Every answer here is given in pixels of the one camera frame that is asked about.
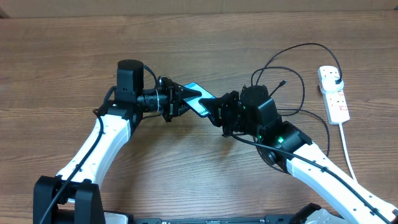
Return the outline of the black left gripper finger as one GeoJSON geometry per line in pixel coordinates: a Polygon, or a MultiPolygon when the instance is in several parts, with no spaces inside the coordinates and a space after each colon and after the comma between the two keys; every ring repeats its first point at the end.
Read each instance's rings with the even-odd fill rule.
{"type": "Polygon", "coordinates": [[[174,83],[174,93],[176,100],[184,100],[188,98],[202,96],[202,93],[200,91],[189,89],[178,83],[174,83]]]}
{"type": "Polygon", "coordinates": [[[174,107],[174,117],[183,115],[185,112],[190,110],[190,106],[187,104],[178,104],[174,107]]]}

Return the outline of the blue Galaxy smartphone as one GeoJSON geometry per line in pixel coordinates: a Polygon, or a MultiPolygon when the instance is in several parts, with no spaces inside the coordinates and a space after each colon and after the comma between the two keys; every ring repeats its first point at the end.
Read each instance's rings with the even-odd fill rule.
{"type": "Polygon", "coordinates": [[[210,113],[208,110],[199,102],[202,98],[204,99],[210,99],[210,98],[215,98],[209,91],[205,90],[202,86],[199,84],[192,82],[189,84],[185,85],[186,88],[189,88],[191,90],[196,90],[201,92],[201,96],[196,96],[196,97],[191,97],[184,99],[184,102],[187,103],[189,107],[201,118],[207,117],[210,113]]]}

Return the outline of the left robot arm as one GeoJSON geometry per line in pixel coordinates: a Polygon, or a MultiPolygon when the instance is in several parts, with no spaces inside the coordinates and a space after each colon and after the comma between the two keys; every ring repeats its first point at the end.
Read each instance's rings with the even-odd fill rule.
{"type": "Polygon", "coordinates": [[[132,223],[129,215],[106,212],[100,187],[119,150],[130,140],[144,114],[162,116],[166,122],[184,114],[186,100],[201,92],[155,79],[144,89],[144,71],[138,60],[121,60],[103,104],[93,112],[95,126],[74,158],[56,176],[41,176],[34,185],[34,223],[132,223]]]}

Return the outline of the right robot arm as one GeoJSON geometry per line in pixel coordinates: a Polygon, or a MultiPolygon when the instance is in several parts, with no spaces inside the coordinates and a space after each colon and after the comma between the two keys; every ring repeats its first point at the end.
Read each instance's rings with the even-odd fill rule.
{"type": "Polygon", "coordinates": [[[397,207],[356,183],[332,163],[312,139],[282,120],[266,86],[243,87],[200,104],[224,136],[242,141],[250,135],[262,159],[301,180],[331,205],[348,223],[397,223],[397,207]]]}

